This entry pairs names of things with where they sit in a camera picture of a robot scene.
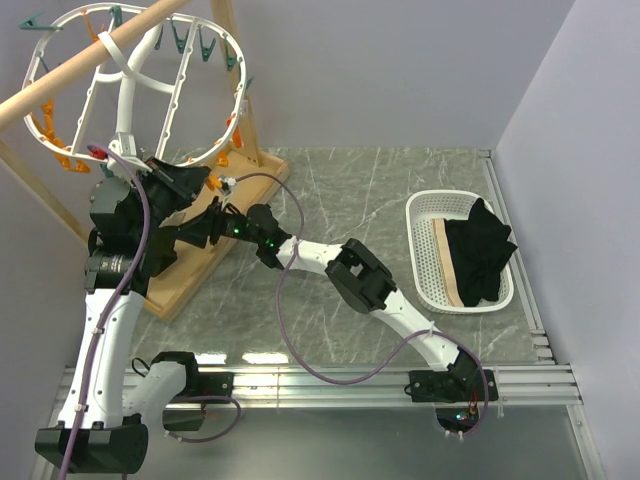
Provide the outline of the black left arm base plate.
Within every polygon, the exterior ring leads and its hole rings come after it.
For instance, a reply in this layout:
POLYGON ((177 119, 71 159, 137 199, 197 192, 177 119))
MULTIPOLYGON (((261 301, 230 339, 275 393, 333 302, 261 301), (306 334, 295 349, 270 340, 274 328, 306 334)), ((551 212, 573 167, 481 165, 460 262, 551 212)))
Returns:
POLYGON ((200 373, 195 395, 205 397, 205 404, 230 402, 234 386, 234 374, 228 371, 200 373))

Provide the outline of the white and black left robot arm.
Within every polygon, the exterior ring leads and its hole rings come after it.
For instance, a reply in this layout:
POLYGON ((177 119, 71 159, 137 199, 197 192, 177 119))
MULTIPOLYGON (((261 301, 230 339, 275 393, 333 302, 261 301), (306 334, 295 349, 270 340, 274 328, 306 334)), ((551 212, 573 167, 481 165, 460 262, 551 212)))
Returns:
POLYGON ((202 388, 190 352, 164 352, 130 394, 126 353, 151 278, 177 258, 174 227, 164 222, 190 207, 211 170, 180 168, 155 158, 129 179, 110 177, 90 194, 93 228, 85 264, 85 321, 67 398, 55 426, 36 434, 36 452, 71 473, 134 474, 145 459, 154 423, 175 398, 202 388))

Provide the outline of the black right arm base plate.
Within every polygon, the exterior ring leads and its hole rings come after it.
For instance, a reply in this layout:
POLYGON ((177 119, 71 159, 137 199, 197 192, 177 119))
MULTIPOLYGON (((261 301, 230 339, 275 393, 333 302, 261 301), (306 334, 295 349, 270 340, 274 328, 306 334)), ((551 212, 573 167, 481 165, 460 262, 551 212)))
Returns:
POLYGON ((487 387, 490 402, 499 399, 494 372, 484 369, 484 376, 476 370, 470 378, 456 380, 451 373, 432 370, 412 370, 404 393, 413 403, 461 403, 472 399, 485 400, 487 387))

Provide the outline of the olive green underwear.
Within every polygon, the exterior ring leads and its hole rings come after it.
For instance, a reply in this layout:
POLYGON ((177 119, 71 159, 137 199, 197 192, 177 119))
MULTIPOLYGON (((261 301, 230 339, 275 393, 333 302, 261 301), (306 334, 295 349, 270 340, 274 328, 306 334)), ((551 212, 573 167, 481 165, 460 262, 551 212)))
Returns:
POLYGON ((173 213, 150 234, 144 258, 144 272, 149 277, 159 276, 177 260, 176 236, 185 216, 185 211, 173 213))

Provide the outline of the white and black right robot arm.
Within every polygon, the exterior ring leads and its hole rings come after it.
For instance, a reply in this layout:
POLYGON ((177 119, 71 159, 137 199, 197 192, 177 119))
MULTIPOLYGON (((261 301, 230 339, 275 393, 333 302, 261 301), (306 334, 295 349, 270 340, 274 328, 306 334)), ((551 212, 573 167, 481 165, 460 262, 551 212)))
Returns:
POLYGON ((285 232, 265 204, 241 214, 217 200, 177 230, 178 240, 199 248, 223 237, 256 245, 261 262, 281 271, 279 287, 292 270, 327 278, 352 310, 373 316, 402 337, 390 358, 412 347, 432 370, 441 373, 441 388, 448 397, 465 398, 477 378, 488 385, 478 357, 414 307, 391 271, 362 242, 350 239, 337 245, 304 240, 300 234, 285 232))

